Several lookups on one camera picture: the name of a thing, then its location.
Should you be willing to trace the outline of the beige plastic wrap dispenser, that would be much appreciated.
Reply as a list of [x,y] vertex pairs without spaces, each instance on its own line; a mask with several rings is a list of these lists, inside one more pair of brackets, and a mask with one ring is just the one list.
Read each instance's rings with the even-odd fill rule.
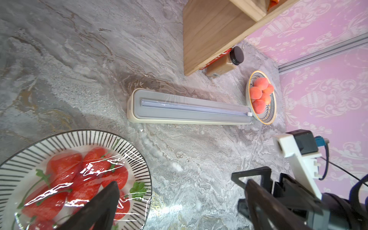
[[250,107],[136,89],[127,102],[132,123],[188,125],[249,125]]

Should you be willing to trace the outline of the small brown spice jar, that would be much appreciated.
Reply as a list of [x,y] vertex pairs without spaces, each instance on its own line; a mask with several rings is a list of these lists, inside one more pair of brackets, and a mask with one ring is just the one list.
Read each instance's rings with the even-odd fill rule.
[[242,64],[243,61],[244,54],[242,49],[239,46],[235,46],[228,54],[209,65],[206,70],[206,75],[211,78],[217,78],[235,69]]

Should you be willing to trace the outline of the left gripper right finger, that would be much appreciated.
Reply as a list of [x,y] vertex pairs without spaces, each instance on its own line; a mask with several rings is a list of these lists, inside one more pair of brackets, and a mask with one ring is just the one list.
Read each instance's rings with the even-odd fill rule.
[[245,186],[250,220],[256,230],[309,230],[269,192],[249,179]]

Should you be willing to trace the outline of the patterned plate with peaches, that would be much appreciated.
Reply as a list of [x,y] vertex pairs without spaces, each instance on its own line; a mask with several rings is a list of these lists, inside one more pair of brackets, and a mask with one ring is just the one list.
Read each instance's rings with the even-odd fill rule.
[[261,71],[252,73],[246,86],[246,101],[251,108],[253,117],[264,125],[274,122],[277,113],[277,103],[274,86]]

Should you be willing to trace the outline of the orange snack bag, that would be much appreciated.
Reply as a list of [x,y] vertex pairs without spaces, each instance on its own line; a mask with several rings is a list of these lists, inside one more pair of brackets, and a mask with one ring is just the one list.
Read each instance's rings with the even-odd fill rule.
[[268,9],[271,9],[272,7],[276,6],[279,2],[280,0],[270,0]]

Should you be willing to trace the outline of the peach fruit pile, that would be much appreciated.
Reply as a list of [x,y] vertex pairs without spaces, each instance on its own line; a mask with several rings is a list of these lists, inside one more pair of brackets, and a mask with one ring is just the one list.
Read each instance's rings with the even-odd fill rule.
[[274,86],[267,78],[257,78],[249,89],[252,107],[256,114],[262,114],[271,105],[271,94]]

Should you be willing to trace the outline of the red strawberries pile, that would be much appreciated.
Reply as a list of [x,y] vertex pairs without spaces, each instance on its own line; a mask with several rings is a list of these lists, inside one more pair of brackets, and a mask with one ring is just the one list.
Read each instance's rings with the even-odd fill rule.
[[103,147],[95,147],[85,155],[68,150],[54,156],[45,171],[37,169],[39,180],[26,192],[18,206],[30,218],[27,230],[54,230],[56,216],[65,207],[76,213],[111,182],[122,190],[128,181],[125,163],[118,161]]

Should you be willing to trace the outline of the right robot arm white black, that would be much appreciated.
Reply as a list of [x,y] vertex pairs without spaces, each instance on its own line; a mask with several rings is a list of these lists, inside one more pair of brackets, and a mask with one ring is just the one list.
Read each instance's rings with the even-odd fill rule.
[[331,193],[318,198],[288,174],[271,179],[272,170],[261,167],[232,173],[231,180],[244,190],[238,212],[256,230],[366,230],[368,204],[359,202],[365,176],[352,187],[349,199]]

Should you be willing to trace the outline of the wooden two-tier shelf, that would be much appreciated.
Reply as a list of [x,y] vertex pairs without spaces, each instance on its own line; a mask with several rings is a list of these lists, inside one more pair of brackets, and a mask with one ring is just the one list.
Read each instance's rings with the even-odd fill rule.
[[295,0],[190,0],[183,9],[184,74],[189,76],[296,4]]

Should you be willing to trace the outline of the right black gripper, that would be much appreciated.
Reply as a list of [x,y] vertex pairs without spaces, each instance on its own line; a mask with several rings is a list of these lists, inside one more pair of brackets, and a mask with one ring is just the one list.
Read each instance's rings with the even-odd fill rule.
[[[296,215],[310,228],[309,230],[328,229],[331,212],[320,199],[284,173],[280,175],[280,182],[274,182],[271,179],[271,173],[271,168],[264,166],[248,171],[233,172],[231,180],[244,190],[244,195],[247,181],[254,180]],[[243,199],[239,199],[237,210],[251,221],[246,195]]]

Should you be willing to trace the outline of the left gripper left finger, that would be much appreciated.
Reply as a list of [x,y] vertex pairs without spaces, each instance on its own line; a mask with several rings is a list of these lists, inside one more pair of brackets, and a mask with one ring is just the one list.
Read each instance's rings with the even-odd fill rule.
[[118,184],[111,182],[58,230],[110,230],[120,198]]

